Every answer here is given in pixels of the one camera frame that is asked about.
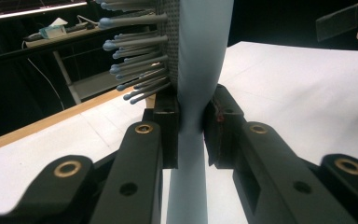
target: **white tabletop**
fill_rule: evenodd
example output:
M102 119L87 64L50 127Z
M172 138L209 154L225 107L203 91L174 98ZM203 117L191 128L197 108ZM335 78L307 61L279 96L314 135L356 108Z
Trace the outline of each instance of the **white tabletop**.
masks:
M299 156L319 164L325 154L358 158L358 51L303 49L241 42L227 49L219 83L249 121L272 126ZM0 213L17 203L51 161L118 149L144 103L121 98L0 148ZM169 188L164 172L164 210ZM246 223L232 171L206 168L209 223Z

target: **brass screw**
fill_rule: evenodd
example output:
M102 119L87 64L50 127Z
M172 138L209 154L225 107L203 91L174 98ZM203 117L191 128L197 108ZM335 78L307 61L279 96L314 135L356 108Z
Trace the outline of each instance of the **brass screw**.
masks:
M81 168L81 163L79 161L65 161L58 165L54 174L57 177L65 178L71 175L75 175Z
M346 158L338 158L334 161L334 164L339 169L347 172L351 175L358 175L358 163L355 161L351 161Z
M141 124L136 126L135 131L137 133L151 133L153 131L153 126L148 124Z
M252 131L252 132L254 132L254 133L267 133L268 131L267 131L267 129L265 128L265 127L263 127L263 126L261 126L261 125L252 125L251 127L250 127L250 130Z

